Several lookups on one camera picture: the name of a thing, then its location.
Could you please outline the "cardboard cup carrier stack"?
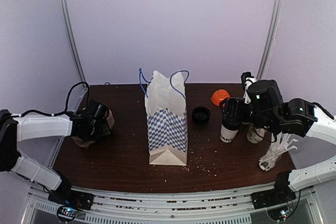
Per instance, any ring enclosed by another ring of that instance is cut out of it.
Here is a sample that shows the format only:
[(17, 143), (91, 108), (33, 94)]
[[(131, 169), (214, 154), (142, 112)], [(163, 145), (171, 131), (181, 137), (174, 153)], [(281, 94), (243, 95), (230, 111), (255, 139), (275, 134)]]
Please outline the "cardboard cup carrier stack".
[(107, 112), (104, 114), (102, 119), (99, 119), (94, 126), (90, 126), (86, 133), (81, 131), (79, 134), (72, 136), (71, 139), (79, 147), (88, 148), (104, 136), (109, 135), (114, 123), (115, 120), (112, 111), (107, 109)]

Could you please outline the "white paper coffee cup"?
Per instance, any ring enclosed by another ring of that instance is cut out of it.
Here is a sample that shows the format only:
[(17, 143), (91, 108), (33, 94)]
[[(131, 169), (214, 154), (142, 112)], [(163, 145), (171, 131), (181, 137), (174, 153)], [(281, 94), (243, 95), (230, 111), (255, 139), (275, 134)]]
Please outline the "white paper coffee cup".
[(224, 143), (230, 143), (236, 136), (240, 126), (222, 123), (220, 130), (220, 139)]

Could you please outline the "blue checkered paper bag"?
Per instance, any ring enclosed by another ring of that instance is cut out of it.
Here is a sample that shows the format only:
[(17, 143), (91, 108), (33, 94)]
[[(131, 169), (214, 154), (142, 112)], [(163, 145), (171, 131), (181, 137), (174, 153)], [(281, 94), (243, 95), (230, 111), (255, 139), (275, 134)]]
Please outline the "blue checkered paper bag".
[(187, 165), (187, 107), (185, 83), (189, 71), (179, 70), (169, 77), (153, 71), (146, 79), (139, 69), (139, 84), (144, 93), (149, 164)]

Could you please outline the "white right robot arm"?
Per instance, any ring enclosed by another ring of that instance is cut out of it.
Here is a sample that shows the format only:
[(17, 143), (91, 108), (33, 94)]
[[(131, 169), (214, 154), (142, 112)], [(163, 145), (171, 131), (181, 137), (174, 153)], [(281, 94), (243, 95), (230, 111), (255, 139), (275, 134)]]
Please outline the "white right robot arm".
[(279, 157), (297, 148), (298, 140), (316, 140), (335, 145), (335, 116), (317, 102), (294, 98), (285, 102), (275, 80), (257, 80), (250, 72), (241, 74), (244, 94), (225, 98), (220, 137), (229, 143), (243, 124), (250, 124), (254, 136), (271, 134), (271, 143), (259, 159), (259, 167), (268, 171)]

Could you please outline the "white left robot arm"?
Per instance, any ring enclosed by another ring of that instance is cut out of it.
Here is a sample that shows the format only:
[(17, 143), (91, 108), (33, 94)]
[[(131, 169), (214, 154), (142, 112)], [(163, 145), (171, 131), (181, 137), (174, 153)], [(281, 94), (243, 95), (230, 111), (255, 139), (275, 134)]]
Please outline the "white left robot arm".
[(71, 182), (60, 172), (20, 153), (17, 144), (36, 138), (70, 136), (80, 147), (88, 147), (109, 135), (113, 126), (111, 110), (95, 100), (78, 112), (48, 114), (30, 110), (11, 114), (1, 110), (1, 172), (14, 172), (40, 184), (64, 205), (71, 205), (76, 199)]

